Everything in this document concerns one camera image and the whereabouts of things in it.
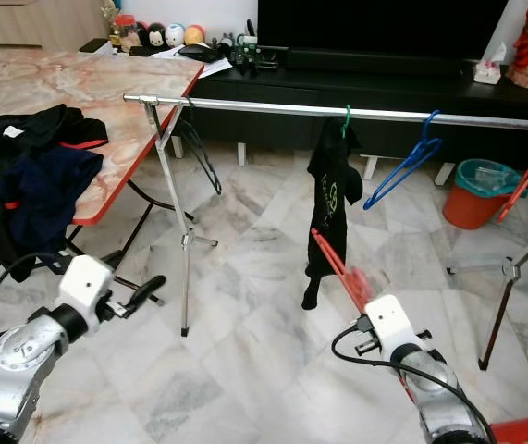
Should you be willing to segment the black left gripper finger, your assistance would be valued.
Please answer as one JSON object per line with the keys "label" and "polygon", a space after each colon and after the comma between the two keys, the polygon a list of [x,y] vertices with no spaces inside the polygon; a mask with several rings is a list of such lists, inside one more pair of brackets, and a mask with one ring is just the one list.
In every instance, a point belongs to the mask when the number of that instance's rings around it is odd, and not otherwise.
{"label": "black left gripper finger", "polygon": [[159,307],[163,302],[158,299],[156,292],[164,287],[166,283],[167,278],[163,275],[153,276],[153,278],[146,280],[146,282],[140,284],[139,287],[133,289],[132,295],[129,296],[127,308],[140,309],[145,302],[153,302]]}

